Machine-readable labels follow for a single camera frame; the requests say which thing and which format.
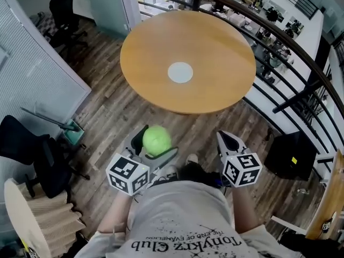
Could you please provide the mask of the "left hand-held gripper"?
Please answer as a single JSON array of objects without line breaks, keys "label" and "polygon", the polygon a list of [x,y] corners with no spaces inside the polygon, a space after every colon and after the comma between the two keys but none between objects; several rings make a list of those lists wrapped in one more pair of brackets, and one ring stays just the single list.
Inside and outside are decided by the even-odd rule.
[{"label": "left hand-held gripper", "polygon": [[157,156],[142,150],[143,136],[148,128],[149,125],[144,125],[132,131],[126,138],[126,148],[121,153],[115,153],[106,168],[110,186],[129,196],[146,189],[157,177],[158,169],[178,153],[178,147],[172,147]]}]

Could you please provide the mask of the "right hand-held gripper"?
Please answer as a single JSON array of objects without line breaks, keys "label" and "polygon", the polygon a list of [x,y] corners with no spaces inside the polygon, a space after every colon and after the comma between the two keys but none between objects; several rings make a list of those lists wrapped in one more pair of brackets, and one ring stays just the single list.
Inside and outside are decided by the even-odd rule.
[{"label": "right hand-held gripper", "polygon": [[232,133],[218,131],[217,150],[223,166],[220,168],[221,183],[224,187],[245,187],[257,182],[262,163],[257,153]]}]

